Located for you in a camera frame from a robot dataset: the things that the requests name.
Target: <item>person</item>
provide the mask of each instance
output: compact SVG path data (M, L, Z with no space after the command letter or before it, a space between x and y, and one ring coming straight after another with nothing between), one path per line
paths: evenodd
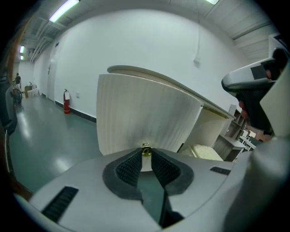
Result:
M21 91L21 77L19 76L19 73L16 74L15 84L16 88Z

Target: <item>white wall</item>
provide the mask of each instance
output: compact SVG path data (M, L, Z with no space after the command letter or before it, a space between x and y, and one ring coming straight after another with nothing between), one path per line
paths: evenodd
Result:
M49 57L53 47L51 43L34 63L34 83L37 85L39 92L47 95L47 79Z
M16 74L19 72L19 62L14 62L13 64L13 72L12 72L12 80L16 78Z
M201 19L200 67L193 63L198 24L156 10L123 10L87 19L66 33L58 59L55 100L63 89L71 107L96 116L97 81L112 65L150 69L188 86L228 110L237 100L221 86L230 71L247 64L233 42L212 23Z
M24 91L24 87L29 85L29 82L34 82L34 63L20 62L19 63L19 75L21 77L21 90Z

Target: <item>black rubber pad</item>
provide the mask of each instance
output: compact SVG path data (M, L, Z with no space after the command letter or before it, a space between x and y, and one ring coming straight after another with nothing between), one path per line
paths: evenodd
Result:
M217 173L220 173L220 174L224 174L224 175L229 175L230 172L231 172L228 169L223 169L223 168L219 168L219 167L213 167L210 170L213 171L213 172L217 172Z
M260 101L269 90L244 90L238 94L238 100L243 101L249 114L251 126L263 131L270 131L270 122L260 105Z
M123 199L143 201L137 189L142 169L142 149L138 148L109 163L103 171L103 181L114 194Z
M151 167L168 196L181 194L193 181L193 170L186 164L152 150Z
M64 187L59 194L42 211L42 214L54 222L58 222L78 192L77 188Z

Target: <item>ceiling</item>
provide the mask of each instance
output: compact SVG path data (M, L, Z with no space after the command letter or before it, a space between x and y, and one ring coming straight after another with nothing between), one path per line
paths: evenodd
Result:
M50 16L66 0L43 0L41 7L34 14L23 36L21 45L25 46L24 60L34 62L41 52L56 36L67 28L74 20L117 0L81 0L68 10L56 23L50 22ZM268 36L277 30L271 20L259 6L248 0L219 0L212 5L206 0L151 0L186 8L199 13L222 31L224 31L248 58L255 62L268 57Z

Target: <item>hanging cord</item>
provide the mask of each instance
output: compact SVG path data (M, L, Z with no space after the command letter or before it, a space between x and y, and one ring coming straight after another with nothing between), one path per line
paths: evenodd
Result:
M196 59L196 58L199 58L199 49L200 49L200 17L199 17L198 4L196 0L194 0L194 2L195 2L195 8L198 12L198 42L197 42L197 49L196 49L196 54L195 54L195 59Z

